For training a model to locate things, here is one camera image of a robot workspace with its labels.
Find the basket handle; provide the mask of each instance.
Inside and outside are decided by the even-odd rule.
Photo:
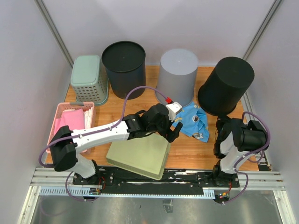
[[[70,105],[84,106],[84,102],[70,102]]]

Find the green pad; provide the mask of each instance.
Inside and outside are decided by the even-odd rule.
[[[112,142],[107,162],[116,167],[160,180],[166,165],[170,143],[158,134],[140,139]]]

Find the black trash can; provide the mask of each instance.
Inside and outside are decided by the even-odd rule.
[[[145,85],[145,51],[142,46],[130,41],[116,42],[108,46],[102,54],[112,90],[119,98],[137,86]],[[129,99],[143,94],[144,89],[133,92]]]
[[[231,113],[253,79],[254,71],[248,62],[238,57],[225,57],[199,89],[199,105],[211,115]]]

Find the pink cloth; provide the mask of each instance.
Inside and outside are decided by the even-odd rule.
[[[82,109],[75,111],[64,111],[61,118],[55,119],[54,134],[63,126],[68,125],[70,130],[84,129],[84,112]]]

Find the pink basket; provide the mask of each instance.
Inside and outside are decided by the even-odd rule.
[[[71,103],[60,103],[60,104],[58,104],[57,109],[56,109],[56,113],[55,113],[55,117],[54,117],[54,120],[53,120],[52,128],[51,128],[50,136],[49,136],[49,139],[48,139],[48,144],[51,142],[52,138],[54,137],[55,119],[56,118],[61,118],[61,114],[62,114],[63,111],[69,110],[69,109],[75,109],[75,110],[83,109],[83,111],[87,111],[91,108],[93,108],[93,110],[92,110],[92,121],[91,121],[91,124],[90,124],[89,128],[94,127],[94,122],[95,122],[96,110],[94,108],[94,102],[71,102]],[[83,153],[86,153],[86,152],[90,153],[90,150],[91,149],[89,148],[89,149],[83,151]]]

